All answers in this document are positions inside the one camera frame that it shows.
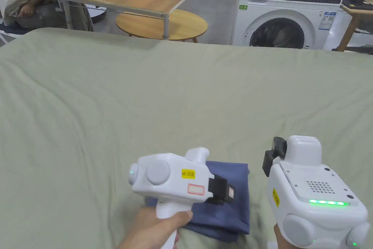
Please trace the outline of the person's right hand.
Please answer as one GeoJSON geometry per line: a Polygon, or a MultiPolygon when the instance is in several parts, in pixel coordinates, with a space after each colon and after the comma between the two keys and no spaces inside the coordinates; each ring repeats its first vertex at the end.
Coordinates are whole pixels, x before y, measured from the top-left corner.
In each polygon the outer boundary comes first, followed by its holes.
{"type": "Polygon", "coordinates": [[[278,224],[274,225],[273,230],[274,230],[274,233],[275,233],[275,236],[276,236],[276,242],[277,242],[277,245],[278,245],[278,249],[288,249],[289,248],[289,243],[282,236],[282,234],[280,232],[280,229],[278,227],[278,224]]]}

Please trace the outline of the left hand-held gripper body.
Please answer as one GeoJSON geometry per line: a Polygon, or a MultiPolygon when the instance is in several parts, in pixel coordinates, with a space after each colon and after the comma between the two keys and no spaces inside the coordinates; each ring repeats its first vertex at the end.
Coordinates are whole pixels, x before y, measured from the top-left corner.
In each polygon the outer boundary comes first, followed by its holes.
{"type": "Polygon", "coordinates": [[[185,156],[159,153],[140,157],[129,169],[132,190],[157,199],[156,216],[167,219],[190,211],[196,203],[228,202],[227,179],[214,175],[206,166],[209,151],[198,147],[185,156]]]}

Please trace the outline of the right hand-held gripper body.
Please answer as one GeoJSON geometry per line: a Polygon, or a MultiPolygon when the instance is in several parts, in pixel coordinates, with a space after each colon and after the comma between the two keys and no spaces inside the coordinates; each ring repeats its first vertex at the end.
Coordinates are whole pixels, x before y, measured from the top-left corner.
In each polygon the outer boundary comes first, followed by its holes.
{"type": "Polygon", "coordinates": [[[368,210],[329,166],[315,137],[274,137],[262,169],[282,236],[302,249],[361,249],[370,230],[368,210]]]}

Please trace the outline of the person's left hand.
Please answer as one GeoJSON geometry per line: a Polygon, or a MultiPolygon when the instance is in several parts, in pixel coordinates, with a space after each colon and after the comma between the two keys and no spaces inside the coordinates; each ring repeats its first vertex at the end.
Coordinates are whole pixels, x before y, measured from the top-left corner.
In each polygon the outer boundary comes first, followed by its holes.
{"type": "Polygon", "coordinates": [[[168,238],[193,218],[192,211],[177,212],[167,219],[156,216],[155,207],[143,207],[119,249],[160,249],[168,238]]]}

